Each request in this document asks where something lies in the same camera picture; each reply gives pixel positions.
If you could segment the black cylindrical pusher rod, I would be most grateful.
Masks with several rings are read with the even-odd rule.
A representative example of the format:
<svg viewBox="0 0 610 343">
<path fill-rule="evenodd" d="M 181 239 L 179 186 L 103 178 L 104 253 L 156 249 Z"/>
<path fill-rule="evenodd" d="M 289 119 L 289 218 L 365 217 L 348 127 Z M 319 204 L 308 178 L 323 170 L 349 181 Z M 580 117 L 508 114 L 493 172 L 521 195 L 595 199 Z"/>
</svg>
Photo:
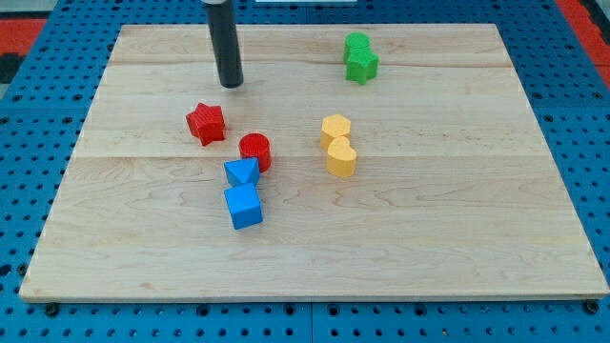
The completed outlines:
<svg viewBox="0 0 610 343">
<path fill-rule="evenodd" d="M 232 0 L 205 0 L 205 10 L 220 85 L 243 84 L 243 71 Z"/>
</svg>

